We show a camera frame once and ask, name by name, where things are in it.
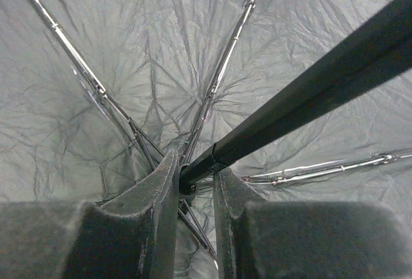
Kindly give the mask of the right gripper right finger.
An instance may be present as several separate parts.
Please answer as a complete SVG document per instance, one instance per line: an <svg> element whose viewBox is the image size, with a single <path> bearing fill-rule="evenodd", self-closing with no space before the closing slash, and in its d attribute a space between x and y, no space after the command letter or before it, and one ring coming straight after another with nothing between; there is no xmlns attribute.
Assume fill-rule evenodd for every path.
<svg viewBox="0 0 412 279"><path fill-rule="evenodd" d="M321 278L318 202L271 202L230 169L215 174L219 278Z"/></svg>

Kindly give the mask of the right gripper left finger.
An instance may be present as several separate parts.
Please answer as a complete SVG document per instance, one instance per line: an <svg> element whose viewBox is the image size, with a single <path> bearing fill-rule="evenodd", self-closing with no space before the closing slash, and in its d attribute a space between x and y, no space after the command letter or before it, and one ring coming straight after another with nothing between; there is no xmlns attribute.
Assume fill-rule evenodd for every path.
<svg viewBox="0 0 412 279"><path fill-rule="evenodd" d="M63 278L172 278L178 154L167 152L146 178L101 206L82 207Z"/></svg>

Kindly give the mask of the purple folding umbrella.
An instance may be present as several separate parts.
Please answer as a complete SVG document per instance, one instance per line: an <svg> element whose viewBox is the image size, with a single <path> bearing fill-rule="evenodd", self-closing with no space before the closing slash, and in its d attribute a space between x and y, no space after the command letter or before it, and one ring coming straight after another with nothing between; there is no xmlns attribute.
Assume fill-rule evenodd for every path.
<svg viewBox="0 0 412 279"><path fill-rule="evenodd" d="M411 277L411 0L1 0L1 277L178 154L172 278L219 278L215 174L318 202L321 278Z"/></svg>

